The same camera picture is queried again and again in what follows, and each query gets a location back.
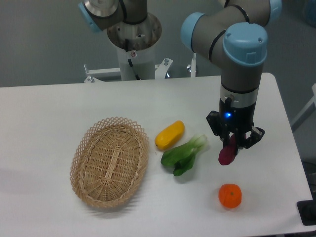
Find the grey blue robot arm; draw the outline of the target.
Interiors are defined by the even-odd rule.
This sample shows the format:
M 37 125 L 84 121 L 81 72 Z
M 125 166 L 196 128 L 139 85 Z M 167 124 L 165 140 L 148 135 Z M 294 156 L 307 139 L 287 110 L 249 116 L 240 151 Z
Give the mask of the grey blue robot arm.
M 161 36 L 160 22 L 148 12 L 145 0 L 83 0 L 79 10 L 91 30 L 107 31 L 112 44 L 123 51 L 122 79 L 155 76 L 154 64 L 139 60 L 140 52 Z M 223 150 L 237 154 L 265 133 L 254 126 L 253 116 L 267 58 L 265 27 L 281 11 L 279 0 L 227 0 L 215 15 L 192 13 L 182 24 L 182 43 L 221 69 L 219 110 L 206 119 Z

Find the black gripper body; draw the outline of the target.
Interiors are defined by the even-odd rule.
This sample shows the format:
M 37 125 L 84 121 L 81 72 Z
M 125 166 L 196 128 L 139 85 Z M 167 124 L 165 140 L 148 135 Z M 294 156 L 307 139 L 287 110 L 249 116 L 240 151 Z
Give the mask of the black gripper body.
M 253 122 L 255 103 L 248 107 L 233 107 L 231 97 L 219 102 L 219 111 L 211 111 L 206 120 L 214 133 L 222 141 L 223 126 L 229 126 L 230 134 L 235 134 L 236 128 L 243 133 L 242 147 L 249 149 L 258 143 L 265 135 L 265 130 L 255 127 Z

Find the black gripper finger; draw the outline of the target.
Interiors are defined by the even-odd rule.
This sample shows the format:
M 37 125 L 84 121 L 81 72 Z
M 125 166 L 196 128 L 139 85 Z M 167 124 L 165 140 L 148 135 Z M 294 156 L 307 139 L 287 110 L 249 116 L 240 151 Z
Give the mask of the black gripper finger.
M 241 149 L 243 149 L 243 147 L 241 146 L 242 145 L 242 141 L 243 141 L 243 133 L 240 130 L 238 130 L 237 128 L 235 130 L 235 141 L 236 141 L 235 155 L 237 156 L 239 151 Z
M 227 124 L 223 126 L 222 141 L 223 141 L 223 149 L 224 149 L 230 143 L 230 131 L 229 131 L 229 126 Z

